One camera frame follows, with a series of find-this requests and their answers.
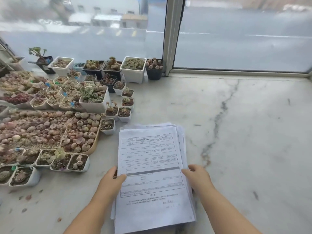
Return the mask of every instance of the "marble windowsill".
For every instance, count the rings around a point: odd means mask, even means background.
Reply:
[[[185,127],[188,162],[204,165],[216,188],[261,232],[311,232],[310,81],[166,77],[127,86],[135,90],[131,123]],[[111,98],[120,104],[119,96]],[[0,187],[0,232],[63,233],[117,164],[117,151],[118,134],[101,134],[87,173],[43,170],[33,188]],[[144,233],[213,233],[195,200],[197,222]],[[113,224],[107,213],[101,233],[113,234]]]

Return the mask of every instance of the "forearm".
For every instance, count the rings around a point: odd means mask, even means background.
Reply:
[[[215,188],[199,194],[216,234],[260,234],[260,232]]]
[[[92,199],[68,226],[64,234],[100,234],[110,203]]]

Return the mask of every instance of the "road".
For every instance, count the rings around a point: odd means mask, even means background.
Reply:
[[[17,54],[41,46],[75,61],[162,56],[165,9],[149,7],[146,30],[81,27],[72,33],[6,32]],[[185,8],[174,67],[305,72],[312,67],[312,14]]]

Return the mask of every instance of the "human arm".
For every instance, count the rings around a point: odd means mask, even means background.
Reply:
[[[182,169],[182,173],[199,196],[216,234],[261,234],[216,190],[205,168],[192,164],[189,169]]]
[[[90,203],[76,216],[63,234],[100,234],[105,214],[116,198],[127,176],[113,179],[117,167],[112,167],[99,182]]]

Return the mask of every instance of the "stack of paper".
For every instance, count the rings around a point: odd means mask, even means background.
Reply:
[[[196,220],[187,168],[185,133],[171,123],[136,125],[119,132],[118,176],[127,179],[113,204],[115,234]]]

